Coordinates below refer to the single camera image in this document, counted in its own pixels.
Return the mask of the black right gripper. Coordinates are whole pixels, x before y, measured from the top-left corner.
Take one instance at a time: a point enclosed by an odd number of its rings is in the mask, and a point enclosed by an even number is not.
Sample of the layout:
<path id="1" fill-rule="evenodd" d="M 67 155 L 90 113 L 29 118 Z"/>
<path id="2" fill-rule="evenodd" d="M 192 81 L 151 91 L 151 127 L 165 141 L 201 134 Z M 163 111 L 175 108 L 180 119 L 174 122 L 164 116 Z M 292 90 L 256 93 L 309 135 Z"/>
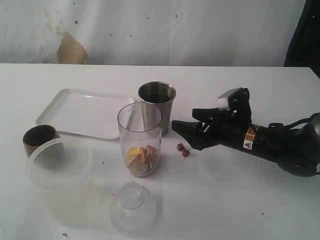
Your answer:
<path id="1" fill-rule="evenodd" d="M 173 120 L 172 130 L 184 138 L 192 149 L 202 151 L 217 145 L 237 150 L 252 150 L 255 127 L 249 103 L 250 92 L 243 88 L 237 104 L 231 110 L 194 108 L 192 117 L 199 122 Z"/>

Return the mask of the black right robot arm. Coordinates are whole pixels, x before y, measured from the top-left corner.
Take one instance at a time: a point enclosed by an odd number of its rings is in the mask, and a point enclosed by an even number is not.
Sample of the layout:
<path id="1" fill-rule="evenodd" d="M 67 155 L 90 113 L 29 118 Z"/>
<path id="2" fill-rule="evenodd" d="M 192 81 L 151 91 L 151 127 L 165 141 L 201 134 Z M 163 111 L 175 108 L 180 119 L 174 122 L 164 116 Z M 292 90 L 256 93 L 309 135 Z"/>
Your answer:
<path id="1" fill-rule="evenodd" d="M 250 92 L 234 88 L 222 94 L 216 108 L 194 108 L 195 122 L 172 121 L 172 130 L 195 150 L 223 145 L 276 163 L 299 177 L 320 173 L 320 115 L 289 125 L 252 123 Z"/>

